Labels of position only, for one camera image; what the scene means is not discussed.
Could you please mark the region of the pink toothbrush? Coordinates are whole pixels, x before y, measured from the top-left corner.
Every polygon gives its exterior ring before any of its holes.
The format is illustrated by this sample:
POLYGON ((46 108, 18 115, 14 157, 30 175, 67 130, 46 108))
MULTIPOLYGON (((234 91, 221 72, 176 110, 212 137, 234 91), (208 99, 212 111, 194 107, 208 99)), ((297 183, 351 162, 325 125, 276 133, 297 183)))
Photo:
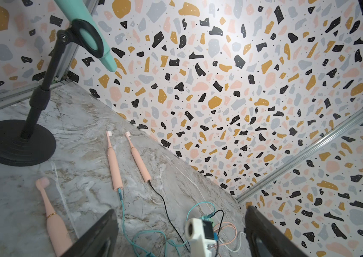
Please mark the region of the pink toothbrush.
POLYGON ((45 188, 50 185, 46 177, 36 181, 36 187, 40 191, 46 210, 47 231, 57 257, 61 257, 71 246, 72 240, 63 219, 55 212, 45 188))
POLYGON ((134 161, 143 177, 143 180, 145 183, 149 183, 150 180, 152 179, 148 169, 146 168, 145 164, 144 164, 144 161, 140 155, 140 153, 138 152, 138 150, 134 147, 132 141, 131 141, 131 133, 128 131, 126 132, 126 137, 129 141, 129 145, 131 147, 131 154, 134 158, 134 161))
POLYGON ((107 135, 107 141, 108 141, 107 158, 108 158, 108 163, 109 163, 109 168, 110 168, 110 174, 112 177, 113 188, 115 191, 119 191, 119 189, 123 188, 123 182, 122 182, 121 174, 119 171, 117 156, 116 156, 115 150, 113 149, 111 141, 110 141, 112 132, 107 131, 106 135, 107 135))

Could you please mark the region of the green charger plug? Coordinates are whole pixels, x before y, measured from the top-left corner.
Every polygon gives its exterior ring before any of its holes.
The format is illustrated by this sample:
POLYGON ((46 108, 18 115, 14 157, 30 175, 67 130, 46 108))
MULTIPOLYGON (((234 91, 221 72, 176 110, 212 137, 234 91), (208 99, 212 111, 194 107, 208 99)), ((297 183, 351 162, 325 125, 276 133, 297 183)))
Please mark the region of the green charger plug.
POLYGON ((204 221, 210 222, 212 227, 215 226, 215 222, 214 222, 211 215, 204 215, 204 216, 201 217, 201 219, 204 220, 204 221))

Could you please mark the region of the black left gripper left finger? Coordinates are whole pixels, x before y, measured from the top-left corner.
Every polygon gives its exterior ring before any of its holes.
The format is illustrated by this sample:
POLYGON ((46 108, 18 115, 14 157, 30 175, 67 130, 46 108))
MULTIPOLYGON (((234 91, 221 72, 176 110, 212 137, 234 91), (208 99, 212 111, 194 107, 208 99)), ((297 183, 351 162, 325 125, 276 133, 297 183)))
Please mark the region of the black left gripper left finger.
POLYGON ((118 232, 116 213, 110 209, 61 257, 112 257, 118 232))

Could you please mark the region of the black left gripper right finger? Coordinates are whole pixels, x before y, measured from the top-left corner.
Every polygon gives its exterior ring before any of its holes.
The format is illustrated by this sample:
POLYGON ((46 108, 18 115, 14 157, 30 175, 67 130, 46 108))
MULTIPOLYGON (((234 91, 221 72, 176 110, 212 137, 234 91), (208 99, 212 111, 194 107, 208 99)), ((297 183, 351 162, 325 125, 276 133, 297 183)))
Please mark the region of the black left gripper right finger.
POLYGON ((305 257, 306 254, 281 233, 258 209, 249 206, 245 232, 253 257, 305 257))

